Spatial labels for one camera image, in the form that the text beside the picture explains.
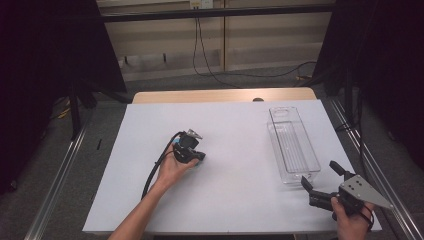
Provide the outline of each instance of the aluminum rail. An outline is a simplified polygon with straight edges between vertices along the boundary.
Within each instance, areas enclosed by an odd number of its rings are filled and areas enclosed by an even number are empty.
[[[76,23],[107,23],[107,22],[131,22],[184,18],[208,18],[208,17],[231,17],[231,16],[252,16],[252,15],[276,15],[294,13],[318,13],[333,12],[337,10],[347,10],[354,7],[363,6],[354,4],[311,4],[293,5],[282,7],[255,7],[255,8],[213,8],[197,10],[175,10],[146,13],[111,13],[100,16],[60,16],[55,17],[56,24],[76,24]]]
[[[331,100],[331,104],[337,113],[337,116],[339,117],[339,120],[342,123],[345,123],[347,120],[344,116],[344,109],[340,101],[338,100]],[[346,131],[349,135],[353,145],[355,146],[356,150],[360,151],[360,134],[357,130],[352,129]],[[413,217],[411,216],[411,213],[406,208],[405,204],[402,202],[402,200],[399,198],[399,196],[396,194],[395,190],[392,188],[390,183],[387,181],[387,178],[384,176],[382,170],[378,166],[375,158],[372,156],[369,148],[365,143],[363,143],[363,159],[364,164],[367,167],[367,170],[373,177],[373,180],[377,184],[378,189],[380,190],[381,194],[386,197],[394,206],[393,214],[395,215],[400,227],[404,231],[405,235],[408,239],[411,240],[418,240],[418,239],[424,239],[423,234],[421,233],[420,229],[414,222]]]
[[[44,198],[43,204],[41,205],[38,213],[29,228],[25,240],[39,240],[43,236],[44,230],[46,229],[47,223],[53,213],[54,207],[59,199],[60,192],[65,184],[66,177],[68,176],[69,170],[72,167],[78,150],[81,146],[82,140],[84,139],[88,122],[91,120],[93,111],[88,112],[85,124],[82,126],[81,131],[78,133],[76,138],[69,145],[68,151],[62,161],[62,165],[56,174],[56,177],[50,186],[50,190]]]

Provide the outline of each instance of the wooden panel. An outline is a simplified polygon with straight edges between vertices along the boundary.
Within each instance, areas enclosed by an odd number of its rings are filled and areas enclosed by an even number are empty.
[[[264,101],[314,100],[310,88],[258,88],[139,92],[133,103],[189,103],[189,102],[251,102],[254,98]]]

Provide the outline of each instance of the white tabletop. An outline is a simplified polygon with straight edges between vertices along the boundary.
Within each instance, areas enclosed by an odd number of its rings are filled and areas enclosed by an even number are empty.
[[[268,109],[297,107],[321,165],[314,189],[343,181],[329,166],[352,166],[319,100],[129,105],[83,231],[112,232],[140,201],[154,162],[178,131],[202,137],[204,162],[161,199],[146,232],[261,234],[335,231],[331,212],[309,206],[281,182],[267,130]],[[376,219],[373,230],[380,230]]]

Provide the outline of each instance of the white wall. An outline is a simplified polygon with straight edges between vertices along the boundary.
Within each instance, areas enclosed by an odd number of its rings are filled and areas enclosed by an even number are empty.
[[[242,8],[332,3],[334,0],[215,0],[214,7]],[[186,10],[189,1],[180,0],[102,0],[102,13],[154,12]],[[283,62],[316,60],[331,13],[281,14],[202,18],[201,27],[206,50],[220,53],[222,69],[239,66],[261,67]],[[194,19],[155,20],[106,23],[116,56],[192,52],[196,25]],[[249,52],[281,52],[268,60],[251,58]]]

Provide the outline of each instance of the clear plastic box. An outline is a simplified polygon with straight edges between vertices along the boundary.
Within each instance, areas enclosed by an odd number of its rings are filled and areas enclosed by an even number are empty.
[[[295,107],[269,109],[268,131],[281,180],[300,183],[302,176],[312,182],[321,170],[308,134]]]

